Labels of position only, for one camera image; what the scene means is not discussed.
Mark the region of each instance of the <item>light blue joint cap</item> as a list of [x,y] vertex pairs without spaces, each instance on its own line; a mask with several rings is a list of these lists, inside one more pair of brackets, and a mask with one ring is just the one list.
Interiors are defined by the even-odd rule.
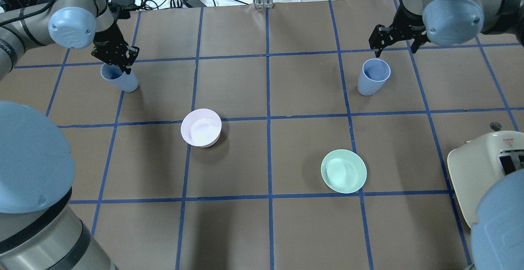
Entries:
[[81,49],[93,43],[97,19],[83,8],[65,7],[51,16],[47,29],[57,44]]
[[462,44],[478,35],[484,14],[472,0],[433,0],[422,14],[428,39],[437,45]]
[[47,209],[75,177],[71,147],[58,127],[28,106],[0,101],[0,213]]

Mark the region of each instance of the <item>blue tape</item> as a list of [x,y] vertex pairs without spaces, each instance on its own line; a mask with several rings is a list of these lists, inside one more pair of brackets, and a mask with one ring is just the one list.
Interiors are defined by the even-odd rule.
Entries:
[[61,67],[62,65],[18,65],[14,68],[15,69],[57,68],[57,67]]
[[135,33],[133,33],[133,41],[131,46],[135,46],[136,36],[138,35],[138,27],[140,26],[140,19],[142,18],[142,11],[138,11],[138,16],[136,17]]
[[101,128],[101,127],[113,127],[114,124],[94,124],[94,125],[67,125],[58,126],[58,128]]
[[413,57],[413,52],[411,51],[411,48],[409,46],[409,42],[408,41],[406,41],[406,46],[408,47],[409,57],[411,59],[411,63],[413,64],[413,69],[415,71],[415,76],[417,77],[417,83],[419,84],[420,93],[422,95],[422,100],[424,101],[424,106],[425,106],[425,109],[427,111],[427,119],[429,120],[429,124],[430,124],[430,127],[431,127],[431,133],[433,134],[433,137],[434,137],[436,151],[438,153],[438,158],[440,160],[440,167],[442,168],[442,173],[444,175],[444,180],[446,182],[446,187],[447,187],[447,190],[449,191],[449,200],[451,201],[451,207],[453,208],[453,214],[455,216],[455,222],[457,223],[458,233],[460,235],[460,239],[461,239],[461,242],[462,242],[462,247],[464,249],[464,254],[466,255],[466,261],[468,262],[468,265],[470,265],[471,264],[470,252],[469,252],[469,249],[468,249],[468,245],[466,244],[466,239],[464,238],[464,231],[462,230],[462,225],[460,223],[459,214],[458,214],[458,211],[456,209],[456,204],[455,204],[455,201],[453,200],[453,193],[451,193],[451,184],[450,184],[449,178],[447,176],[447,170],[446,170],[446,166],[445,166],[445,163],[444,163],[444,157],[442,156],[442,149],[440,148],[440,143],[438,142],[438,136],[436,134],[436,129],[435,129],[435,125],[434,125],[434,122],[433,122],[433,118],[431,116],[430,108],[429,108],[429,106],[427,104],[427,98],[425,96],[424,87],[423,87],[422,81],[420,79],[419,70],[417,68],[417,63],[415,62],[415,59]]
[[[445,195],[454,194],[453,190],[410,190],[410,191],[375,191],[375,192],[353,192],[353,193],[285,193],[271,195],[273,199],[287,198],[326,198],[326,197],[374,197],[374,196],[411,196],[411,195]],[[269,199],[269,195],[239,195],[239,196],[219,196],[219,197],[173,197],[173,198],[136,198],[136,199],[102,199],[100,203],[178,203],[193,201],[223,201],[223,200],[250,200],[250,199]],[[77,199],[69,203],[94,204],[96,199]]]
[[102,197],[104,195],[104,188],[105,188],[105,181],[107,179],[107,171],[109,170],[109,164],[111,162],[111,155],[113,154],[113,146],[115,143],[116,138],[116,129],[118,125],[118,116],[120,116],[120,109],[122,108],[122,100],[124,98],[124,92],[120,92],[120,98],[118,99],[118,107],[116,108],[116,115],[115,115],[115,124],[113,127],[113,134],[111,135],[111,142],[109,144],[109,149],[107,151],[107,159],[105,162],[104,167],[104,174],[102,176],[102,182],[100,184],[100,191],[99,191],[99,197],[97,200],[97,208],[95,209],[95,216],[93,218],[93,226],[91,227],[91,235],[95,235],[95,231],[97,229],[97,221],[98,221],[98,215],[100,212],[100,204],[102,202]]
[[47,105],[47,111],[45,111],[45,116],[49,116],[49,112],[51,112],[51,106],[53,106],[54,96],[56,95],[56,91],[58,90],[58,84],[60,84],[60,79],[62,78],[62,74],[64,72],[64,67],[66,66],[67,57],[69,56],[70,49],[68,48],[65,52],[64,61],[62,61],[62,67],[60,67],[60,72],[58,73],[58,78],[56,78],[56,83],[54,84],[53,88],[53,94],[51,94],[51,99],[49,100],[49,104]]
[[333,113],[325,115],[277,115],[271,117],[271,119],[316,119],[320,117],[347,117],[347,113]]
[[275,237],[273,234],[273,171],[271,166],[271,82],[269,60],[269,9],[266,8],[266,99],[267,99],[267,186],[269,208],[269,267],[275,269]]
[[495,76],[495,73],[490,65],[490,61],[488,60],[488,57],[486,56],[486,52],[484,52],[484,48],[482,48],[481,46],[481,41],[479,40],[479,37],[475,37],[475,38],[477,39],[477,44],[479,45],[479,49],[481,50],[481,54],[482,54],[482,57],[484,58],[486,66],[488,67],[488,70],[490,71],[490,75],[492,76],[493,82],[495,83],[498,93],[500,94],[500,98],[502,98],[502,102],[504,103],[504,106],[506,107],[506,111],[508,112],[509,118],[511,119],[511,123],[513,123],[513,128],[515,128],[515,130],[518,131],[519,127],[517,125],[517,122],[515,121],[515,118],[513,117],[513,113],[511,113],[511,109],[509,108],[508,101],[506,100],[506,97],[504,96],[502,87],[500,87],[500,84],[498,83],[497,77]]
[[164,125],[164,124],[181,124],[182,120],[178,121],[128,121],[126,123],[118,123],[118,126],[132,126],[132,125]]
[[[331,3],[331,0],[329,0],[328,3],[329,3],[329,9],[331,13],[331,21],[333,22],[333,31],[335,33],[335,40],[337,41],[337,54],[339,56],[340,77],[342,80],[342,91],[344,93],[344,102],[346,103],[346,111],[348,112],[348,124],[350,128],[351,147],[352,147],[353,152],[357,153],[355,134],[353,132],[352,113],[350,109],[350,103],[348,100],[348,91],[346,89],[346,77],[344,74],[344,65],[342,63],[342,54],[340,50],[340,40],[339,40],[339,32],[337,30],[337,21],[335,20],[335,12],[333,11],[333,4]],[[367,229],[367,217],[366,217],[366,209],[364,205],[364,196],[362,194],[362,188],[359,190],[358,195],[361,200],[362,224],[364,226],[364,238],[366,240],[367,259],[369,263],[369,269],[373,270],[374,269],[373,268],[373,255],[371,252],[371,242],[369,240],[369,231]]]
[[[200,42],[202,40],[202,20],[204,18],[204,8],[200,8],[200,20],[198,27],[198,39],[196,43],[196,58],[195,58],[195,74],[193,80],[193,97],[191,100],[191,111],[195,110],[195,100],[197,98],[197,81],[198,81],[198,63],[200,56]],[[184,170],[184,185],[182,189],[182,198],[185,199],[187,195],[187,179],[189,178],[189,161],[191,158],[191,145],[187,145],[187,152],[185,154],[185,170]],[[178,225],[178,248],[176,250],[176,262],[175,269],[180,269],[180,254],[182,252],[182,235],[184,232],[184,218],[185,218],[185,201],[182,200],[182,206],[180,208],[180,223]]]

